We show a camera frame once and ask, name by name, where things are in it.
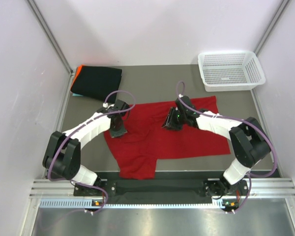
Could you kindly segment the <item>red t shirt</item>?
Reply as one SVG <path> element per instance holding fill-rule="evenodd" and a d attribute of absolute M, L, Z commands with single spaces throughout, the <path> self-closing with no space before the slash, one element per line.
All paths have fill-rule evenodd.
<path fill-rule="evenodd" d="M 185 125 L 181 131 L 162 128 L 175 103 L 137 104 L 124 121 L 127 133 L 112 138 L 104 133 L 105 141 L 120 168 L 120 177 L 154 178 L 157 160 L 230 154 L 228 140 L 208 131 Z"/>

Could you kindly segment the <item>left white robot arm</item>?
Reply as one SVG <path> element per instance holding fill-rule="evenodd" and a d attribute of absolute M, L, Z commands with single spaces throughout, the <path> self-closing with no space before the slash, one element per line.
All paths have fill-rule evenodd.
<path fill-rule="evenodd" d="M 98 194 L 102 188 L 100 177 L 81 165 L 81 150 L 103 132 L 108 131 L 112 138 L 127 133 L 122 117 L 129 110 L 130 106 L 118 99 L 113 105 L 104 104 L 77 127 L 63 133 L 52 133 L 42 161 L 48 174 L 79 182 L 85 185 L 85 190 L 91 195 Z"/>

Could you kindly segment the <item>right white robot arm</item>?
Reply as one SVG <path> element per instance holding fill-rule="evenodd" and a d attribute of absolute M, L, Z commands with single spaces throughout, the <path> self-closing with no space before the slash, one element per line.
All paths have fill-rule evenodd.
<path fill-rule="evenodd" d="M 191 99 L 181 94 L 175 104 L 170 108 L 163 128 L 180 131 L 184 125 L 188 125 L 231 141 L 235 159 L 218 181 L 223 194 L 230 195 L 236 191 L 244 176 L 273 150 L 269 138 L 253 117 L 237 119 L 207 109 L 197 110 Z"/>

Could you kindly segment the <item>folded black t shirt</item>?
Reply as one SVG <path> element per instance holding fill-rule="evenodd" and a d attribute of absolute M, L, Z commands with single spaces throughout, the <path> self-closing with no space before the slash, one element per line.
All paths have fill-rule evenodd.
<path fill-rule="evenodd" d="M 119 89 L 121 77 L 122 70 L 118 68 L 84 65 L 70 91 L 104 102 Z"/>

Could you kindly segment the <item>folded orange t shirt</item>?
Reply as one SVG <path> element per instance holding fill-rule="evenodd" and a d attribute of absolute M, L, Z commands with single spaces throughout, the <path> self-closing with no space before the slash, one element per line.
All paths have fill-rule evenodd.
<path fill-rule="evenodd" d="M 71 87 L 70 87 L 70 88 L 73 87 L 73 85 L 74 85 L 74 83 L 75 83 L 77 77 L 79 76 L 79 74 L 80 74 L 80 72 L 81 72 L 81 70 L 82 70 L 83 67 L 84 67 L 84 65 L 81 64 L 81 65 L 79 65 L 79 66 L 76 68 L 76 71 L 75 71 L 75 74 L 74 74 L 74 78 L 73 78 L 73 80 L 72 80 L 72 84 L 71 84 Z"/>

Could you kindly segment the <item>white plastic basket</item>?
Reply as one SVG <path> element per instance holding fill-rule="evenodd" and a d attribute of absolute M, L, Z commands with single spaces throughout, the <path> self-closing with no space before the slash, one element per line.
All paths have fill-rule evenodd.
<path fill-rule="evenodd" d="M 266 82 L 259 59 L 251 51 L 200 53 L 198 66 L 207 92 L 252 90 Z"/>

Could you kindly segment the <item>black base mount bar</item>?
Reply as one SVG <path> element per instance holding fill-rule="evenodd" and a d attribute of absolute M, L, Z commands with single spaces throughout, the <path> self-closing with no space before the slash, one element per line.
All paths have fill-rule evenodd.
<path fill-rule="evenodd" d="M 221 171 L 160 171 L 154 178 L 137 180 L 121 177 L 118 172 L 100 172 L 98 186 L 108 193 L 110 204 L 203 203 L 247 194 L 245 180 L 223 194 L 218 183 L 221 176 Z"/>

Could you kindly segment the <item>left aluminium frame post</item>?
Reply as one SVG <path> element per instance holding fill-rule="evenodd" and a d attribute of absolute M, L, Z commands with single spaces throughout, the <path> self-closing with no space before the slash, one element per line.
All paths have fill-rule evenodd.
<path fill-rule="evenodd" d="M 45 36 L 47 37 L 48 41 L 50 42 L 52 48 L 54 49 L 55 53 L 57 54 L 58 58 L 60 59 L 65 70 L 69 74 L 72 74 L 73 69 L 71 68 L 68 60 L 66 59 L 64 53 L 62 52 L 54 34 L 52 33 L 47 21 L 45 20 L 41 10 L 39 9 L 37 3 L 34 0 L 25 0 L 25 2 L 28 4 L 29 8 L 31 9 L 32 13 L 34 14 L 36 20 L 38 21 L 39 25 L 41 26 Z"/>

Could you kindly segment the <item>aluminium frame post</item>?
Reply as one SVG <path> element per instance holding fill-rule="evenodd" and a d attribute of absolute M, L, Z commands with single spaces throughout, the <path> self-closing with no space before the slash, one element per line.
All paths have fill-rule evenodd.
<path fill-rule="evenodd" d="M 258 41 L 258 43 L 254 49 L 254 53 L 257 57 L 259 56 L 259 54 L 263 50 L 263 47 L 266 45 L 272 32 L 274 31 L 275 27 L 277 26 L 278 22 L 280 21 L 281 17 L 284 15 L 286 9 L 288 8 L 288 6 L 291 2 L 292 2 L 291 0 L 281 0 L 279 2 L 279 5 L 277 6 L 272 17 L 270 18 L 269 23 L 267 24 L 260 40 Z"/>
<path fill-rule="evenodd" d="M 34 0 L 25 0 L 25 2 L 28 4 L 29 8 L 31 9 L 32 13 L 34 14 L 36 20 L 38 21 L 39 25 L 41 26 L 45 36 L 47 37 L 48 41 L 50 42 L 52 48 L 54 49 L 55 53 L 57 54 L 58 58 L 60 59 L 65 70 L 69 74 L 72 74 L 73 69 L 71 68 L 68 60 L 66 59 L 64 53 L 62 52 L 54 34 L 52 33 L 47 21 L 45 20 L 41 10 L 39 9 L 37 3 Z"/>

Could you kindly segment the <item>right aluminium frame post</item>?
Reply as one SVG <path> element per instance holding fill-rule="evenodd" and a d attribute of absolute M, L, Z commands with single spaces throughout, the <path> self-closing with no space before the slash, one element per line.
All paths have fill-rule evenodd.
<path fill-rule="evenodd" d="M 277 6 L 272 17 L 270 18 L 269 23 L 267 24 L 260 40 L 258 41 L 258 43 L 254 49 L 254 53 L 257 57 L 259 56 L 259 54 L 263 50 L 263 47 L 266 45 L 272 32 L 274 31 L 275 27 L 277 26 L 278 22 L 280 21 L 281 17 L 284 15 L 286 9 L 288 8 L 288 6 L 291 2 L 292 2 L 291 0 L 281 0 L 279 2 L 279 5 Z"/>

